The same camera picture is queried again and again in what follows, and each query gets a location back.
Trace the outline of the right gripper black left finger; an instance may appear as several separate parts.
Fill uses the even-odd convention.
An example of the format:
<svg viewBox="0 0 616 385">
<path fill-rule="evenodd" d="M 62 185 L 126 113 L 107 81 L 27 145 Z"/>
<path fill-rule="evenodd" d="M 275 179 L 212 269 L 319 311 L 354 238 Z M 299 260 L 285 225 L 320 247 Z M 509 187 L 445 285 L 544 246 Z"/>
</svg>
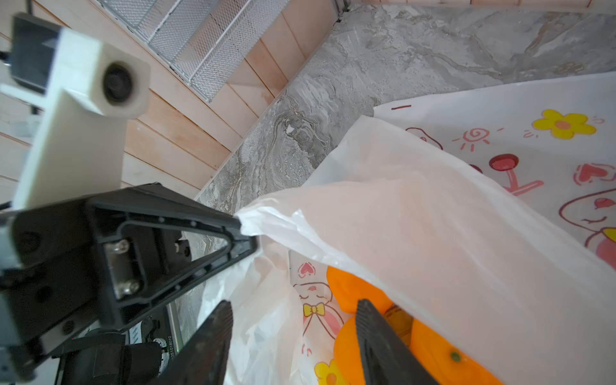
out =
<svg viewBox="0 0 616 385">
<path fill-rule="evenodd" d="M 233 325 L 231 303 L 223 300 L 197 329 L 176 359 L 149 384 L 223 384 Z"/>
</svg>

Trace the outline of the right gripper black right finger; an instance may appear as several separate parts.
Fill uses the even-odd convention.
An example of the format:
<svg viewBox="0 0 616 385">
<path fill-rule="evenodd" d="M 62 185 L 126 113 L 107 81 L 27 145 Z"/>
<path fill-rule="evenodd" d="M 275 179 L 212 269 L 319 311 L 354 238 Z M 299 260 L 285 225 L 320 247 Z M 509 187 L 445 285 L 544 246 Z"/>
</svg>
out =
<svg viewBox="0 0 616 385">
<path fill-rule="evenodd" d="M 366 384 L 437 384 L 369 300 L 358 302 L 355 325 Z"/>
</svg>

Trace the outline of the white printed plastic bag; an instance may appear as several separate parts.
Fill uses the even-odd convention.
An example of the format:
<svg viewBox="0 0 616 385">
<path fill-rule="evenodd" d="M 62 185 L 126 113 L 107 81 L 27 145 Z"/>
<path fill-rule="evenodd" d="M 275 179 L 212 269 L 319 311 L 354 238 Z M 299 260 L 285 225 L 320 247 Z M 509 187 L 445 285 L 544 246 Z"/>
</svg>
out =
<svg viewBox="0 0 616 385">
<path fill-rule="evenodd" d="M 224 382 L 300 384 L 290 254 L 380 288 L 507 384 L 615 381 L 615 272 L 462 160 L 359 118 L 304 186 L 237 212 L 253 257 L 205 286 L 234 311 Z"/>
</svg>

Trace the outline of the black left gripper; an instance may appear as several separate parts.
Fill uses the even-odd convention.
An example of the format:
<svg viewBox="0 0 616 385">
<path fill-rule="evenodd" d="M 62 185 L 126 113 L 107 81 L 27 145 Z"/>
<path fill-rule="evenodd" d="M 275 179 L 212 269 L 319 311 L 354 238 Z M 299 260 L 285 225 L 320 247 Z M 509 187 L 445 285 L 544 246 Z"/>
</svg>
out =
<svg viewBox="0 0 616 385">
<path fill-rule="evenodd" d="M 257 248 L 237 218 L 161 184 L 2 204 L 2 380 L 33 380 L 93 322 L 126 330 Z"/>
</svg>

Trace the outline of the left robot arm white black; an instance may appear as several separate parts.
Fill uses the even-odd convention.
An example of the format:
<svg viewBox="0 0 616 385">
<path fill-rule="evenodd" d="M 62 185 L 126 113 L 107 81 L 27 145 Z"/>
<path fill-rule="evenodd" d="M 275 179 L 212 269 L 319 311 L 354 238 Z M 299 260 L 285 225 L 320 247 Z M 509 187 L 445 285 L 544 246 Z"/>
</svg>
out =
<svg viewBox="0 0 616 385">
<path fill-rule="evenodd" d="M 126 332 L 257 251 L 240 221 L 161 184 L 1 210 L 1 379 L 58 359 L 58 384 L 221 384 L 234 317 L 222 300 L 162 365 Z"/>
</svg>

